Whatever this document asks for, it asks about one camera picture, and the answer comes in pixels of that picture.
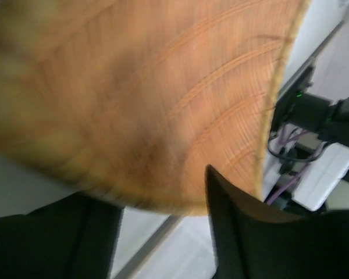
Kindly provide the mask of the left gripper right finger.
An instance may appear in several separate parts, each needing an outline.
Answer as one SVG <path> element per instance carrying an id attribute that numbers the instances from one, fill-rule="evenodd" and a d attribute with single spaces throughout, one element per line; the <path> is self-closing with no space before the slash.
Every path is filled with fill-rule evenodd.
<path id="1" fill-rule="evenodd" d="M 205 171 L 215 278 L 349 278 L 349 210 L 307 217 L 247 194 Z"/>

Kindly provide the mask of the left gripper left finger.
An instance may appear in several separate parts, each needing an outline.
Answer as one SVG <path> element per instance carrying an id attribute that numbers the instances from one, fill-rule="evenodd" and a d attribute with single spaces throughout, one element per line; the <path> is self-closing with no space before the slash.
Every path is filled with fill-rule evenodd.
<path id="1" fill-rule="evenodd" d="M 71 195 L 0 217 L 0 278 L 109 278 L 122 211 Z"/>

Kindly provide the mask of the orange woven triangular basket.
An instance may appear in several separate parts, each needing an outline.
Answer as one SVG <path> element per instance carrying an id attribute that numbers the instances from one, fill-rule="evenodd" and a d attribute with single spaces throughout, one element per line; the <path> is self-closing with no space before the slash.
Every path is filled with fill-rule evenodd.
<path id="1" fill-rule="evenodd" d="M 0 153 L 110 203 L 204 215 L 215 167 L 262 199 L 309 1 L 0 1 Z"/>

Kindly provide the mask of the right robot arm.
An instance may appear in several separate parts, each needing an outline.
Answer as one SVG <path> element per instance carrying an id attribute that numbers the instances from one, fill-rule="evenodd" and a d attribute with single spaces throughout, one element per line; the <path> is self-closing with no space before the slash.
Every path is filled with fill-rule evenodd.
<path id="1" fill-rule="evenodd" d="M 318 135 L 321 141 L 349 148 L 349 97 L 336 103 L 307 92 L 315 68 L 309 65 L 276 103 L 271 132 L 292 124 Z"/>

